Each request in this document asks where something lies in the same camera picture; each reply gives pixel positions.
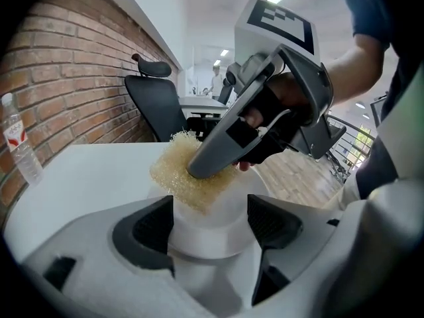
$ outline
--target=ceiling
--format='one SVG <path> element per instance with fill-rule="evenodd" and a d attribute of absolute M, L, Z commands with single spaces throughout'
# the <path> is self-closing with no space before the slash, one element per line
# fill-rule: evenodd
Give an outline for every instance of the ceiling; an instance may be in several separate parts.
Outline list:
<path fill-rule="evenodd" d="M 234 25 L 248 0 L 189 0 L 189 30 L 196 34 L 195 62 L 214 62 L 223 47 L 234 47 Z M 321 61 L 327 64 L 342 56 L 352 45 L 350 11 L 344 0 L 283 0 L 281 5 L 312 21 L 320 43 Z M 384 72 L 380 81 L 365 95 L 357 98 L 367 105 L 389 88 L 397 64 L 390 48 L 386 52 Z M 354 106 L 356 100 L 336 106 L 337 113 L 349 112 L 361 116 L 362 109 Z"/>

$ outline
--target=office chair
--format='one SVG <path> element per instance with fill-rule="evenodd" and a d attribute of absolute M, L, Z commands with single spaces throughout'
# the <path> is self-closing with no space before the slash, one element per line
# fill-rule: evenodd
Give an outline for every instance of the office chair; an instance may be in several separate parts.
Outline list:
<path fill-rule="evenodd" d="M 170 65 L 147 62 L 139 54 L 133 54 L 131 58 L 137 62 L 141 76 L 126 76 L 125 87 L 157 140 L 168 142 L 180 131 L 194 131 L 202 141 L 219 119 L 186 119 L 174 83 L 164 79 L 172 73 Z"/>

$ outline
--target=yellow sponge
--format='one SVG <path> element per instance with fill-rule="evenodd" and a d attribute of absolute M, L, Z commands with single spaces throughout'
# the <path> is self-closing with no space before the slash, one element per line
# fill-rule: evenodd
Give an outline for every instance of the yellow sponge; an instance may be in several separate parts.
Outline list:
<path fill-rule="evenodd" d="M 235 166 L 227 166 L 210 178 L 192 177 L 186 168 L 200 144 L 188 132 L 175 134 L 158 161 L 150 167 L 150 176 L 182 203 L 207 213 L 209 206 L 240 171 Z"/>

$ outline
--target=plastic bottle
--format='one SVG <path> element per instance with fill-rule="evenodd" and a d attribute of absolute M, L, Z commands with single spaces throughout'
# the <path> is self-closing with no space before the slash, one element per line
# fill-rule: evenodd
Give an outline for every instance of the plastic bottle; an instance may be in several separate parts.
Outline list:
<path fill-rule="evenodd" d="M 1 104 L 3 134 L 13 160 L 28 184 L 37 184 L 42 178 L 42 166 L 28 140 L 21 116 L 13 105 L 12 94 L 4 94 Z"/>

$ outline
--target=railing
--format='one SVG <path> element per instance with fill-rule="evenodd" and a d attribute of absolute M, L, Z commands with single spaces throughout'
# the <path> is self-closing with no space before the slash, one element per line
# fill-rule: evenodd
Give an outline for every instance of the railing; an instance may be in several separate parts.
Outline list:
<path fill-rule="evenodd" d="M 333 169 L 338 175 L 335 177 L 344 182 L 351 172 L 358 169 L 369 156 L 375 138 L 362 129 L 332 115 L 327 115 L 330 125 L 336 127 L 346 126 L 346 132 L 340 140 L 330 149 L 341 166 Z"/>

